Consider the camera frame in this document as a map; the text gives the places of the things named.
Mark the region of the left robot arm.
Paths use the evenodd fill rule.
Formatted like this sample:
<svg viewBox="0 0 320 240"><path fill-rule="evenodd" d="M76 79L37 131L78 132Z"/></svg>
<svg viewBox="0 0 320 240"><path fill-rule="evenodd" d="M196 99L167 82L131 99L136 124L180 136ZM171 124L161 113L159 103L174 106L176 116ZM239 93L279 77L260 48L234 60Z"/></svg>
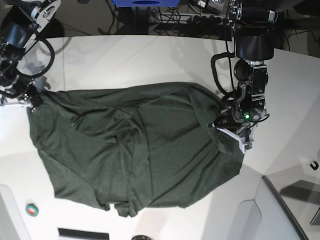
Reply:
<svg viewBox="0 0 320 240"><path fill-rule="evenodd" d="M211 58L213 79L223 94L224 104L224 110L211 126L237 140L243 152L252 147L255 127L270 116L266 108L269 75L265 61L274 57L277 18L278 13L263 2L230 0L224 25L231 31L234 51L226 50ZM216 62L224 58L238 58L229 68L230 79L237 80L231 82L231 91L226 91L218 79Z"/></svg>

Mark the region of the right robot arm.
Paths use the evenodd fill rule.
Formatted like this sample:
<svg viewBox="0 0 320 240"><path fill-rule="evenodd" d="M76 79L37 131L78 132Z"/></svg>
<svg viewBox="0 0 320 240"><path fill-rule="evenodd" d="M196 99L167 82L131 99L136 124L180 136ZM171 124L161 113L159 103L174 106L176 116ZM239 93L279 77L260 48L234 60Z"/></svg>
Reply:
<svg viewBox="0 0 320 240"><path fill-rule="evenodd" d="M31 109L43 103L35 80L49 71L55 60L52 45L43 37L43 31L51 23L61 5L59 0L3 0L11 10L0 25L0 105L8 99L16 99L18 105ZM29 40L42 42L49 51L48 65L39 73L27 75L18 70L19 62L29 53Z"/></svg>

